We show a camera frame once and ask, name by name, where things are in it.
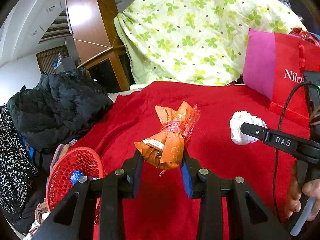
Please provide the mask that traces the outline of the blue plastic bag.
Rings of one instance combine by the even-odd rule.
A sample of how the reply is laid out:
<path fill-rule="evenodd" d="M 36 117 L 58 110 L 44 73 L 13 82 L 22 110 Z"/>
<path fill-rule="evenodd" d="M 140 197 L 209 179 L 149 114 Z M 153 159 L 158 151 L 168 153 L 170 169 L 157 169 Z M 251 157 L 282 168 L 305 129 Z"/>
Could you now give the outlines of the blue plastic bag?
<path fill-rule="evenodd" d="M 72 185 L 75 185 L 80 177 L 84 176 L 84 174 L 80 170 L 75 170 L 72 172 L 70 176 L 70 181 Z"/>

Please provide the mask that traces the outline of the orange wrapper bundle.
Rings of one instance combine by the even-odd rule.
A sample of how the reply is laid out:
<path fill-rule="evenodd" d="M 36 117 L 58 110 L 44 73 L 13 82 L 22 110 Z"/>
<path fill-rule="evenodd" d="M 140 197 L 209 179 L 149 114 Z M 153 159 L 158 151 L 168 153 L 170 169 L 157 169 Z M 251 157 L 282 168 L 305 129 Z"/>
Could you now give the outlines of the orange wrapper bundle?
<path fill-rule="evenodd" d="M 183 151 L 200 118 L 200 111 L 197 105 L 191 106 L 186 101 L 178 110 L 157 105 L 155 111 L 161 123 L 159 132 L 135 142 L 135 147 L 143 159 L 156 168 L 178 168 L 182 165 Z"/>

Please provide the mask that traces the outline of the red plastic mesh basket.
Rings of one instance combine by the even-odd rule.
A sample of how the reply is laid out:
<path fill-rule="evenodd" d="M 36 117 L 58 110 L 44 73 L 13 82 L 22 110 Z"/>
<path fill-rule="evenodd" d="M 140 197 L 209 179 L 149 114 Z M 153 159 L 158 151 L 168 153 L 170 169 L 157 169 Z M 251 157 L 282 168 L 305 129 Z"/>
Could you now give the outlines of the red plastic mesh basket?
<path fill-rule="evenodd" d="M 53 166 L 46 190 L 49 212 L 52 212 L 81 176 L 89 180 L 106 176 L 99 155 L 89 147 L 78 147 L 68 151 Z"/>

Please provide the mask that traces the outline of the striped purple tan scarf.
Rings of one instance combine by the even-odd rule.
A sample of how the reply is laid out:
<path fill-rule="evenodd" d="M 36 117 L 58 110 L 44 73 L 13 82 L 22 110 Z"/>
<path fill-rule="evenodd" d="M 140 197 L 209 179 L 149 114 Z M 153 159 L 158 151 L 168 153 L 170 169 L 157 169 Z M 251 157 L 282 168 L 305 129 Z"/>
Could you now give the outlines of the striped purple tan scarf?
<path fill-rule="evenodd" d="M 69 151 L 69 149 L 77 142 L 76 139 L 72 139 L 69 143 L 67 144 L 60 144 L 54 155 L 52 162 L 50 164 L 49 172 L 52 172 L 54 165 Z"/>

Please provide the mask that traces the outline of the black white floral garment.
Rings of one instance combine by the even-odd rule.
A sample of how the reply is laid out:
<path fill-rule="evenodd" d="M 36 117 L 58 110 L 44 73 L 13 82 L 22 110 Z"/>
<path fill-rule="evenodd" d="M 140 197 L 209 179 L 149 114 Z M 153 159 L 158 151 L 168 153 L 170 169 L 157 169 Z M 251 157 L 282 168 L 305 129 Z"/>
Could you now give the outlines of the black white floral garment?
<path fill-rule="evenodd" d="M 19 213 L 24 207 L 29 180 L 37 174 L 23 147 L 6 105 L 1 106 L 1 208 Z"/>

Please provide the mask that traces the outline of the red paper gift bag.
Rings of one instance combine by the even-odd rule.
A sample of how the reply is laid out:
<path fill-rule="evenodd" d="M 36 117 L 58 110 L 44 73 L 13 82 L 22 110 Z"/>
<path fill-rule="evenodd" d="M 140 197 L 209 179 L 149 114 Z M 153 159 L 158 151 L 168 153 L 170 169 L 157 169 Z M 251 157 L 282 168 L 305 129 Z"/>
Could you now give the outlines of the red paper gift bag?
<path fill-rule="evenodd" d="M 301 38 L 280 33 L 275 34 L 275 44 L 276 66 L 270 110 L 280 114 L 290 92 L 304 81 L 303 70 L 319 71 L 319 47 Z M 284 117 L 308 127 L 309 113 L 304 88 L 295 92 Z"/>

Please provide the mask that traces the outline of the red fleece blanket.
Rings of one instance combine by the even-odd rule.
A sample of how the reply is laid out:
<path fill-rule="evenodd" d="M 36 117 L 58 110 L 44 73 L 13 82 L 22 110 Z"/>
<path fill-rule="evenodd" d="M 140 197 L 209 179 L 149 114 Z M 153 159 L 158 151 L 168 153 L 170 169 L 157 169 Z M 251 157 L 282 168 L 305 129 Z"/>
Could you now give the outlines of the red fleece blanket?
<path fill-rule="evenodd" d="M 300 193 L 292 181 L 294 159 L 276 153 L 262 142 L 240 146 L 232 142 L 229 122 L 237 111 L 261 118 L 276 129 L 279 115 L 269 109 L 267 97 L 245 85 L 209 87 L 185 83 L 154 82 L 140 92 L 117 97 L 112 109 L 76 145 L 100 155 L 106 173 L 122 166 L 135 152 L 135 142 L 159 131 L 155 106 L 177 109 L 186 101 L 197 105 L 188 153 L 222 178 L 243 177 L 282 221 L 300 207 Z M 307 138 L 306 128 L 284 119 L 283 132 Z M 127 239 L 195 239 L 198 200 L 189 199 L 179 169 L 162 173 L 144 164 L 138 194 L 123 201 Z"/>

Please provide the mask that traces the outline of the black puffer jacket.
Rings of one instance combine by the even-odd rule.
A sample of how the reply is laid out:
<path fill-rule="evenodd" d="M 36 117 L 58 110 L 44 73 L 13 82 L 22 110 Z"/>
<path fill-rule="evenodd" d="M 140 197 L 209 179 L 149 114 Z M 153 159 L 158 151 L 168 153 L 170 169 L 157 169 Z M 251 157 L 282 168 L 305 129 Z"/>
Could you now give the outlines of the black puffer jacket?
<path fill-rule="evenodd" d="M 42 74 L 36 87 L 22 87 L 7 102 L 16 131 L 39 152 L 83 137 L 112 106 L 84 69 Z"/>

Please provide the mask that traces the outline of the green floral quilt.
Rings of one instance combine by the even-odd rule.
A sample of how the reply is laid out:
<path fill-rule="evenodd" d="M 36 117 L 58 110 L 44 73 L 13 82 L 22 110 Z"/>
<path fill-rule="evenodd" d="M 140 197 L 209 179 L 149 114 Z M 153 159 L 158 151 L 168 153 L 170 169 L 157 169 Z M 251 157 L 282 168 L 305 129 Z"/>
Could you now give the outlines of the green floral quilt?
<path fill-rule="evenodd" d="M 224 86 L 243 73 L 250 29 L 303 24 L 278 0 L 134 0 L 114 18 L 136 84 Z"/>

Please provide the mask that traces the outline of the wooden cabinet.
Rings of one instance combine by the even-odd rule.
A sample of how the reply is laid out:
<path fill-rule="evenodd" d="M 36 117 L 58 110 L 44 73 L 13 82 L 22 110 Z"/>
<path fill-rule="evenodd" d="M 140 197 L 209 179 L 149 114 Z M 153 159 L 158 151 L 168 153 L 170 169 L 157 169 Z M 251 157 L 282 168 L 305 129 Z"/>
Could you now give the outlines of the wooden cabinet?
<path fill-rule="evenodd" d="M 85 69 L 87 76 L 109 93 L 127 91 L 130 77 L 120 60 L 125 55 L 124 45 L 114 46 L 80 64 L 78 68 Z"/>

